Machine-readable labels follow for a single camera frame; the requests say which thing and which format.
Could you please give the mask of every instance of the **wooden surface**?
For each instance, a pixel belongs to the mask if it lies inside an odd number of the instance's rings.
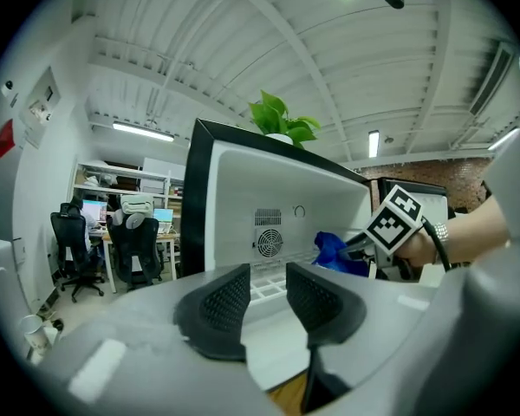
[[[112,242],[112,238],[108,233],[103,234],[100,236],[102,240],[105,240],[107,242]],[[159,234],[156,237],[156,242],[165,242],[166,240],[174,240],[176,238],[179,238],[179,234]]]
[[[268,393],[285,414],[301,414],[301,402],[306,388],[306,373]]]

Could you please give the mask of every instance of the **monitor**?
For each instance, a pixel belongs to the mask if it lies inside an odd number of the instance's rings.
[[[166,210],[163,208],[154,208],[154,218],[159,222],[172,222],[173,210]]]
[[[107,202],[83,200],[83,210],[97,222],[106,222]]]

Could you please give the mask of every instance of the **red sign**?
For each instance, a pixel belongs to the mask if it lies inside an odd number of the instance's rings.
[[[9,119],[0,130],[0,159],[15,145],[14,121]]]

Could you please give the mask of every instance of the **paper cup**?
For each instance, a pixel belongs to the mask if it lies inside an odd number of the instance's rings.
[[[50,348],[49,338],[46,337],[42,319],[37,315],[26,315],[20,322],[21,330],[29,345],[40,355]]]

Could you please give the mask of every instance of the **metal watch band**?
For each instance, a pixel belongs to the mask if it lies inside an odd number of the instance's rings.
[[[446,251],[449,244],[449,231],[447,230],[446,225],[435,224],[433,228],[435,228],[435,234],[437,234],[439,241],[443,244],[443,247]],[[433,263],[441,263],[441,257],[439,257],[439,252],[437,249],[435,251],[435,261]]]

